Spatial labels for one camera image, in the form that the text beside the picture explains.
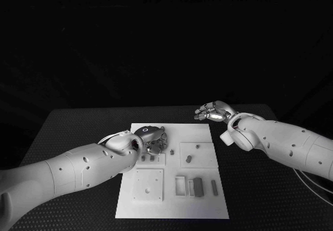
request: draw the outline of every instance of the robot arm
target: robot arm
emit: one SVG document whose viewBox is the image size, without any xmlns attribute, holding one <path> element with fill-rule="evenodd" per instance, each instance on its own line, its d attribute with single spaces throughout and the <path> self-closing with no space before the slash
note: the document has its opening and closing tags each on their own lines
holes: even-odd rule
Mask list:
<svg viewBox="0 0 333 231">
<path fill-rule="evenodd" d="M 129 171 L 140 153 L 158 155 L 167 147 L 164 128 L 119 132 L 34 164 L 0 171 L 0 230 L 53 198 L 88 189 Z"/>
<path fill-rule="evenodd" d="M 227 124 L 220 139 L 245 151 L 261 149 L 266 156 L 285 166 L 333 180 L 333 141 L 307 129 L 238 113 L 223 102 L 204 104 L 194 119 L 210 119 Z"/>
</svg>

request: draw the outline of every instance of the black tabletop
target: black tabletop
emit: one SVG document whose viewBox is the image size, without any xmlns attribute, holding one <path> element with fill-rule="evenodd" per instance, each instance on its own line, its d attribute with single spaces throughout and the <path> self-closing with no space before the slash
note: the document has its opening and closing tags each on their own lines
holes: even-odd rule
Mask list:
<svg viewBox="0 0 333 231">
<path fill-rule="evenodd" d="M 230 105 L 236 111 L 277 120 L 264 104 Z M 207 123 L 215 144 L 229 220 L 115 219 L 122 174 L 91 189 L 66 194 L 37 206 L 11 230 L 333 230 L 333 207 L 307 189 L 291 168 L 261 150 L 226 146 L 219 135 L 226 124 L 194 120 L 197 106 L 57 109 L 49 114 L 21 166 L 43 161 L 72 148 L 96 143 L 129 130 L 131 123 Z"/>
</svg>

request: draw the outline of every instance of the table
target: table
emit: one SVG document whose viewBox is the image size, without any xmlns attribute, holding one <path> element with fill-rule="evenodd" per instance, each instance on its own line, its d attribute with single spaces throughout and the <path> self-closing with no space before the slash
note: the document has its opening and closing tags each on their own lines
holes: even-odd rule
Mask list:
<svg viewBox="0 0 333 231">
<path fill-rule="evenodd" d="M 236 111 L 277 120 L 264 104 L 230 105 Z M 91 189 L 37 206 L 17 221 L 16 231 L 108 230 L 333 230 L 333 207 L 310 192 L 291 168 L 261 150 L 226 146 L 219 135 L 226 124 L 194 120 L 196 106 L 78 108 L 50 112 L 20 166 L 129 130 L 131 123 L 207 123 L 215 144 L 229 220 L 115 219 L 122 174 Z"/>
</svg>

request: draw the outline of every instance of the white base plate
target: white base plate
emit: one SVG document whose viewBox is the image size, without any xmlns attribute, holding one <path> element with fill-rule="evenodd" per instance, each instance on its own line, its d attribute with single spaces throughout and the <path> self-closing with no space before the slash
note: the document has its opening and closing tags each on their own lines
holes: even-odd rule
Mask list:
<svg viewBox="0 0 333 231">
<path fill-rule="evenodd" d="M 207 124 L 131 124 L 131 132 L 142 126 L 166 128 L 167 149 L 166 166 L 138 166 L 122 174 L 115 218 L 193 218 L 229 219 L 222 182 L 217 168 L 181 168 L 180 143 L 212 143 Z M 163 201 L 132 201 L 137 169 L 163 169 Z M 174 196 L 174 178 L 184 176 L 186 197 Z M 203 197 L 189 197 L 187 180 L 203 179 Z M 216 181 L 219 195 L 213 195 L 212 183 Z"/>
</svg>

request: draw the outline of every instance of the black background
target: black background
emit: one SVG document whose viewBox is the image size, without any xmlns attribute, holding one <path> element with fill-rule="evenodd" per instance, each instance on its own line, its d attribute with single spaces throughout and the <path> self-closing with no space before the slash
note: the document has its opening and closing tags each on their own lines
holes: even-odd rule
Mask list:
<svg viewBox="0 0 333 231">
<path fill-rule="evenodd" d="M 55 108 L 265 103 L 333 139 L 331 1 L 10 1 L 1 11 L 1 169 Z"/>
</svg>

